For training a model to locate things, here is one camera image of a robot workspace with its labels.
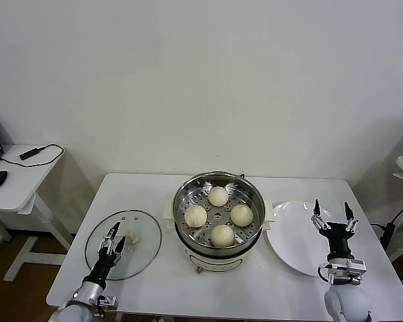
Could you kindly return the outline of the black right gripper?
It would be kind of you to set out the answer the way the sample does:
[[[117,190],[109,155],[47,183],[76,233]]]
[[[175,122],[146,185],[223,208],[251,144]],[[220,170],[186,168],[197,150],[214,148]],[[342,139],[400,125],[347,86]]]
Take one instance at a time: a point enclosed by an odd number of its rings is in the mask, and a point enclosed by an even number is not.
[[[359,220],[355,218],[353,210],[348,202],[344,202],[345,217],[347,224],[327,223],[322,218],[321,208],[318,199],[315,200],[312,223],[317,230],[324,230],[324,237],[328,240],[329,254],[328,258],[352,258],[351,249],[348,245],[348,239],[353,237],[352,231],[355,231]]]

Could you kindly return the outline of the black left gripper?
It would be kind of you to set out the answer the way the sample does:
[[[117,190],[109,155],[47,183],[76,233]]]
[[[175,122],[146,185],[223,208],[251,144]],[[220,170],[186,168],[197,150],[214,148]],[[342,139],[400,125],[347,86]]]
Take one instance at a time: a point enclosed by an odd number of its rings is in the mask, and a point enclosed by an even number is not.
[[[95,284],[105,284],[109,271],[115,266],[116,254],[111,252],[114,246],[114,239],[118,232],[120,222],[113,225],[108,233],[103,236],[103,239],[99,247],[99,258],[96,261],[93,269],[90,271],[89,275],[84,277],[85,282],[92,282]],[[126,237],[123,236],[116,246],[116,253],[121,254],[125,246]]]

